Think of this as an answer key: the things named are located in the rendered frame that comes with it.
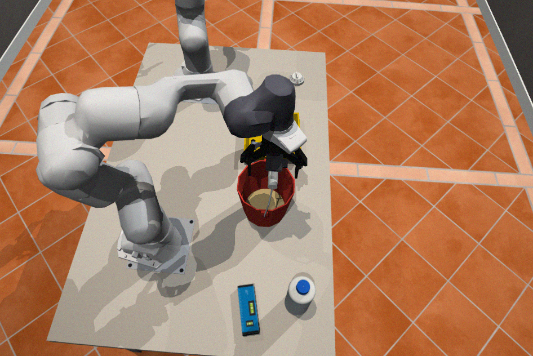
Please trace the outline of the blue spirit level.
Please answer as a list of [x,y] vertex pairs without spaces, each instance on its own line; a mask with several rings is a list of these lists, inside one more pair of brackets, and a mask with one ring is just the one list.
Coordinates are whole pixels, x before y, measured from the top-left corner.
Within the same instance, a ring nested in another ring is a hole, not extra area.
[[259,334],[254,284],[238,287],[242,336]]

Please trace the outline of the white kitchen timer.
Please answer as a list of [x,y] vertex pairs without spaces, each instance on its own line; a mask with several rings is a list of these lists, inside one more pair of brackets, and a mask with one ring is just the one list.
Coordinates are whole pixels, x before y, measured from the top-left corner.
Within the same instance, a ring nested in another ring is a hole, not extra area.
[[289,80],[292,82],[293,85],[299,86],[304,83],[304,76],[296,72],[290,75]]

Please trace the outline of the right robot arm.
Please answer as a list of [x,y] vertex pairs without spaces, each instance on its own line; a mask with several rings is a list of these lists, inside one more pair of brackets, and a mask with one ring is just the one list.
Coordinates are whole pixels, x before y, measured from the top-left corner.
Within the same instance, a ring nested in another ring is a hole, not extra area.
[[95,208],[114,202],[121,224],[118,257],[158,269],[180,251],[182,237],[159,205],[146,165],[103,162],[107,141],[153,139],[172,125],[184,100],[215,100],[230,133],[263,136],[288,154],[306,143],[294,120],[295,87],[279,74],[253,89],[239,70],[163,77],[146,86],[100,87],[41,102],[36,173],[53,192]]

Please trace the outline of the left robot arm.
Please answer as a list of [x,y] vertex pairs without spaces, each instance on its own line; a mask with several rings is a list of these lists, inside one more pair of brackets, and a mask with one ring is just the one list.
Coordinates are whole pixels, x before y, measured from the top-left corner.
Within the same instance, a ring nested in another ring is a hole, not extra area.
[[175,0],[175,7],[185,61],[173,76],[213,73],[206,30],[205,0]]

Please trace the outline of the yellow square tray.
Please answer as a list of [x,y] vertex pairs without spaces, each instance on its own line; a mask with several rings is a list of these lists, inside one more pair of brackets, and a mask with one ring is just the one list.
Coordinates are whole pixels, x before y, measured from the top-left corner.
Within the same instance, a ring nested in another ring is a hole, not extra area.
[[[297,125],[300,127],[300,121],[299,121],[299,113],[294,113],[294,120],[295,122],[297,123]],[[262,141],[262,135],[261,136],[257,136],[257,137],[251,137],[251,138],[245,138],[244,139],[244,151],[246,150],[246,148],[251,144],[251,140],[254,139],[255,142],[258,142],[260,143]],[[264,160],[266,159],[266,156],[265,157],[261,157],[257,160]]]

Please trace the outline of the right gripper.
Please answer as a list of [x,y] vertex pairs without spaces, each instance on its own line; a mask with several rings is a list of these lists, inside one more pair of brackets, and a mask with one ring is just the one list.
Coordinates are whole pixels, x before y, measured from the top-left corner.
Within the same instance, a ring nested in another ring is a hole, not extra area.
[[[256,150],[258,147],[260,147],[258,150]],[[256,150],[256,151],[254,151]],[[267,156],[269,152],[280,152],[280,154],[283,154],[283,158],[287,158],[290,162],[292,162],[295,167],[295,179],[297,179],[299,169],[303,166],[307,166],[307,157],[303,153],[303,151],[299,148],[294,153],[288,154],[285,152],[282,148],[280,148],[278,145],[274,144],[273,142],[270,142],[263,138],[260,143],[255,142],[254,139],[251,140],[251,144],[246,148],[246,150],[241,154],[240,162],[244,163],[248,166],[248,175],[251,176],[251,163],[256,161],[257,159],[261,157]]]

